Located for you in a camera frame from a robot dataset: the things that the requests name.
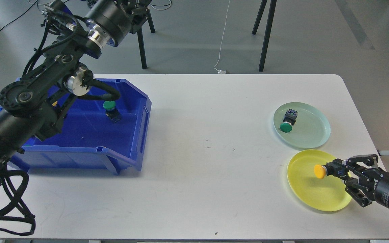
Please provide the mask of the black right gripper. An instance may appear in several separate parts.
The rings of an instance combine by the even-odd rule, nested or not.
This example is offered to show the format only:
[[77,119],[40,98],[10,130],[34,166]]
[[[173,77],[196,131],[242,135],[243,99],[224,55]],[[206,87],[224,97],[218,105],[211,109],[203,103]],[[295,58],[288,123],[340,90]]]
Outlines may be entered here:
[[357,178],[344,180],[345,191],[361,206],[366,207],[373,201],[389,209],[389,172],[378,167],[379,157],[376,154],[358,155],[347,160],[334,159],[326,163],[326,175],[338,178],[349,177],[349,172],[358,177],[368,168],[359,165],[363,163],[372,168],[373,187],[360,185]]

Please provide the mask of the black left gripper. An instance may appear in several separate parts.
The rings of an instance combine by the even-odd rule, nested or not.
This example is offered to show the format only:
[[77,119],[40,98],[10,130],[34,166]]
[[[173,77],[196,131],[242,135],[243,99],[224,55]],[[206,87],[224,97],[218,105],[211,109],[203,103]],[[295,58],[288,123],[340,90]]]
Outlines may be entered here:
[[106,32],[108,45],[117,47],[128,34],[136,34],[142,28],[150,15],[150,3],[151,0],[99,0],[85,18]]

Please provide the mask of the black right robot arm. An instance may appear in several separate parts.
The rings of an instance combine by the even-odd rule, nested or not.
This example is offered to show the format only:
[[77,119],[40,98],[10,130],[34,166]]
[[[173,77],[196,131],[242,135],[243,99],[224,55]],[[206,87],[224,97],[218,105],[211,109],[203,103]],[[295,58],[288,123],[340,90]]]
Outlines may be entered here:
[[389,172],[380,168],[378,161],[377,154],[334,159],[321,165],[320,172],[342,180],[347,194],[361,207],[376,202],[389,209]]

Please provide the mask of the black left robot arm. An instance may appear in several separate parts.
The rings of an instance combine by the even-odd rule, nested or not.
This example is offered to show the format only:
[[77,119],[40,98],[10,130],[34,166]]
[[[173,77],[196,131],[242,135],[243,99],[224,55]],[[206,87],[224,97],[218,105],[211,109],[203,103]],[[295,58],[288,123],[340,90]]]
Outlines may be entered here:
[[72,14],[62,0],[45,5],[44,35],[39,48],[26,64],[20,80],[0,92],[0,221],[30,224],[27,232],[0,228],[17,236],[34,234],[35,216],[22,196],[29,176],[20,169],[9,170],[15,153],[31,138],[46,140],[60,134],[70,107],[77,99],[113,102],[117,89],[94,78],[80,62],[87,54],[95,59],[106,45],[117,47],[127,34],[138,34],[142,67],[142,25],[150,16],[149,0],[91,0],[85,17]]

